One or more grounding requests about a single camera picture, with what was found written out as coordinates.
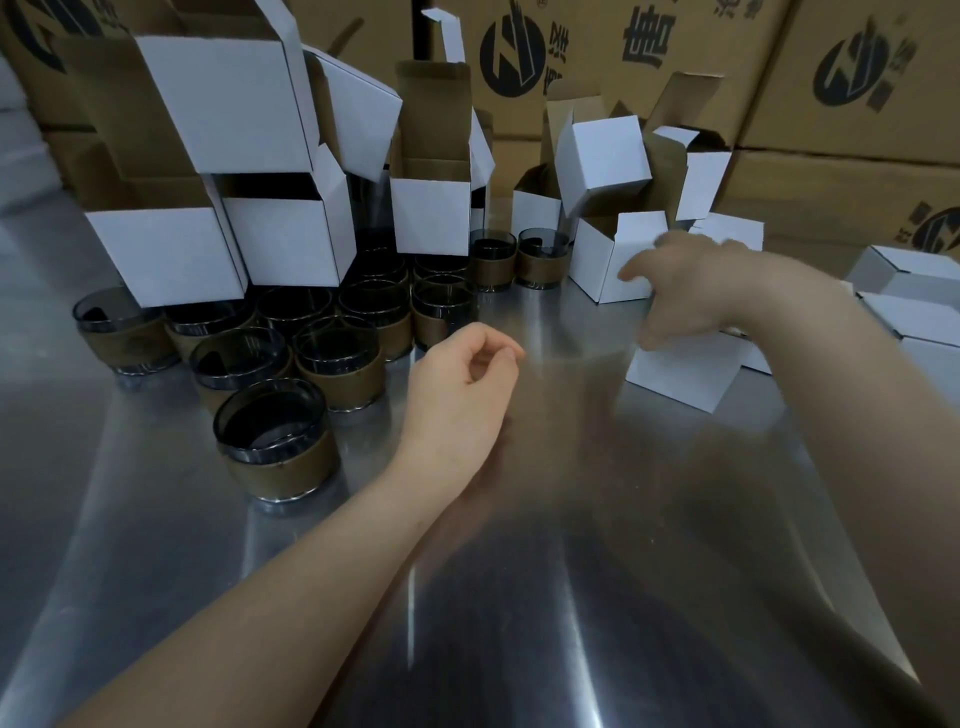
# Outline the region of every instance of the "black circular logo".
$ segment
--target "black circular logo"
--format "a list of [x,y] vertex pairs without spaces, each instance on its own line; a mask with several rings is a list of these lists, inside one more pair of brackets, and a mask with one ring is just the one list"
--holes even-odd
[[[493,57],[497,25],[500,26],[503,41],[516,52],[511,59],[507,59],[503,53],[497,53],[497,58]],[[504,15],[499,23],[494,22],[487,29],[480,43],[480,70],[484,81],[500,96],[515,98],[535,88],[545,65],[543,33],[537,23],[526,15]]]
[[[46,0],[45,3],[31,3],[38,11],[50,17],[51,22],[61,25],[62,28],[71,36],[102,36],[103,29],[97,18],[93,15],[82,0]],[[30,21],[23,14],[18,0],[6,0],[4,3],[4,15],[7,22],[13,29],[24,47],[30,51],[36,59],[55,71],[64,73],[63,63],[57,58],[50,48],[50,33],[42,27],[37,28],[41,37],[30,26]]]
[[943,253],[960,245],[960,207],[931,215],[913,233],[912,245],[925,253]]
[[830,48],[813,76],[813,95],[829,107],[856,101],[880,80],[890,59],[890,44],[872,28]]

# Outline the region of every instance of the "shiny metal surface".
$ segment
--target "shiny metal surface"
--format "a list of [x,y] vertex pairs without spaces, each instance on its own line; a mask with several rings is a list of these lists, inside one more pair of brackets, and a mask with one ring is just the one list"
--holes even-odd
[[[388,397],[332,418],[332,482],[270,506],[229,479],[184,366],[121,381],[76,334],[70,304],[115,277],[68,199],[3,221],[0,256],[0,725],[32,728],[376,477],[411,358],[389,365]],[[776,384],[742,370],[709,417],[625,383],[643,306],[595,306],[569,281],[480,297],[481,320],[529,352],[508,426],[397,577],[317,725],[896,714],[810,648],[850,651],[846,623],[909,669]]]

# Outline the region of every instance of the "cup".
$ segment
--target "cup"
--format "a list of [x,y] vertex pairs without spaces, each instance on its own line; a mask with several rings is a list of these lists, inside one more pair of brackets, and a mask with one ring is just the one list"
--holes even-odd
[[91,293],[73,307],[86,344],[120,375],[153,374],[180,361],[161,313],[159,308],[141,308],[123,286]]
[[353,412],[385,391],[387,369],[379,334],[355,316],[327,316],[294,337],[300,375],[324,391],[331,412]]
[[467,276],[466,255],[414,255],[414,280],[428,276]]
[[386,361],[395,361],[413,349],[410,288],[384,279],[362,280],[342,288],[337,302],[349,316],[369,321],[380,337]]
[[324,394],[302,379],[234,393],[213,418],[217,450],[247,492],[283,503],[316,491],[340,465]]
[[271,288],[256,302],[263,323],[292,342],[300,329],[314,319],[333,314],[333,294],[328,288],[281,285]]
[[514,282],[516,238],[506,231],[470,233],[469,278],[481,291],[505,291]]
[[527,288],[556,288],[566,276],[570,238],[565,232],[530,228],[520,233],[516,282]]
[[426,350],[476,321],[476,288],[460,276],[430,276],[414,283],[411,307],[414,341]]
[[250,326],[256,314],[251,302],[240,300],[168,305],[163,315],[171,341],[183,361],[187,361],[208,336]]
[[408,285],[410,281],[407,261],[388,248],[358,252],[350,264],[347,277],[351,281],[388,280],[401,285]]
[[279,331],[235,328],[207,337],[188,363],[201,401],[215,414],[234,392],[264,379],[289,376],[293,354]]

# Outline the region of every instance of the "person's right arm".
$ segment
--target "person's right arm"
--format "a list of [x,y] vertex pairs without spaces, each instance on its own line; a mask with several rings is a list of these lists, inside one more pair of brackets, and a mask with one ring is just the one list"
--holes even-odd
[[901,646],[960,724],[960,417],[799,261],[671,232],[620,271],[639,276],[656,293],[642,348],[736,326],[763,351]]

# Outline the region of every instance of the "person's left arm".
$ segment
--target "person's left arm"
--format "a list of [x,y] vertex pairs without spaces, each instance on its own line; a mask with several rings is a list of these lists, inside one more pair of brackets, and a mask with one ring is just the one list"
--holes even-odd
[[61,725],[307,725],[404,560],[490,454],[523,355],[481,324],[431,349],[384,474]]

